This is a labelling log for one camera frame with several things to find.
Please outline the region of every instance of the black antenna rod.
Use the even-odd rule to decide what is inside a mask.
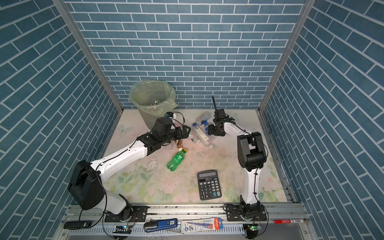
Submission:
[[[217,107],[216,107],[216,103],[215,103],[215,97],[212,95],[212,102],[214,103],[214,107],[215,107],[215,115],[217,113]]]

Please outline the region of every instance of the calculator screen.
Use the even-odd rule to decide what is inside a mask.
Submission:
[[[209,172],[209,173],[199,174],[199,177],[210,177],[210,176],[216,176],[216,173],[215,172]]]

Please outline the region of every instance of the floral tablecloth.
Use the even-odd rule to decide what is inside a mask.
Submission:
[[[191,126],[190,119],[195,119],[204,111],[181,110],[180,112],[184,114],[186,124]],[[256,111],[226,110],[226,112],[239,118],[237,122],[241,126],[251,131],[262,131]],[[138,110],[125,110],[105,156],[127,146],[137,136],[147,131],[148,128]],[[185,154],[184,161],[173,172],[166,168],[166,164],[177,152],[176,146],[172,150],[166,150],[163,147],[121,169],[112,175],[104,186],[111,192],[124,195],[130,202],[137,203],[239,202],[244,186],[244,173],[237,160],[236,140],[231,136],[217,137],[213,139],[213,144],[215,147],[208,149],[202,144],[196,145],[185,139],[183,146],[188,152]],[[222,197],[201,201],[197,173],[209,169],[218,171]],[[285,193],[270,156],[260,174],[259,198],[263,202],[286,202]]]

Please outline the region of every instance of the calculator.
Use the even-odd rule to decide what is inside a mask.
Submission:
[[[207,170],[197,173],[199,193],[201,200],[215,199],[222,195],[216,170]]]

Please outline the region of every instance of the aluminum corner post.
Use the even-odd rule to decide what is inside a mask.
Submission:
[[[64,22],[67,24],[67,27],[69,28],[69,30],[71,31],[76,42],[78,43],[81,50],[83,51],[89,64],[91,65],[91,67],[95,71],[101,84],[104,86],[105,90],[107,91],[109,97],[112,99],[112,102],[115,104],[117,110],[119,111],[119,113],[122,113],[122,111],[123,111],[122,105],[120,104],[120,102],[117,99],[115,93],[113,92],[110,84],[108,83],[107,78],[105,77],[99,63],[97,62],[91,49],[89,48],[88,43],[85,41],[83,35],[81,34],[81,31],[80,31],[78,25],[76,24],[72,14],[70,13],[67,5],[65,4],[64,0],[52,0],[52,2],[55,5],[58,12],[60,13]]]
[[[300,32],[303,29],[304,23],[307,20],[308,15],[311,12],[312,7],[313,7],[315,2],[316,2],[316,0],[306,0],[305,4],[303,5],[303,8],[301,9],[301,12],[300,12],[300,15],[297,19],[295,27],[292,30],[292,34],[288,40],[286,47],[284,48],[284,52],[281,55],[279,63],[277,64],[276,70],[275,70],[275,72],[271,78],[271,81],[270,81],[270,83],[266,89],[266,93],[262,99],[262,102],[260,103],[259,111],[261,113],[263,112],[269,98],[272,95],[273,89],[275,88],[277,81],[279,80],[279,77],[283,71],[283,68],[288,61],[289,55],[291,54],[292,49],[295,46],[297,39],[299,38]]]

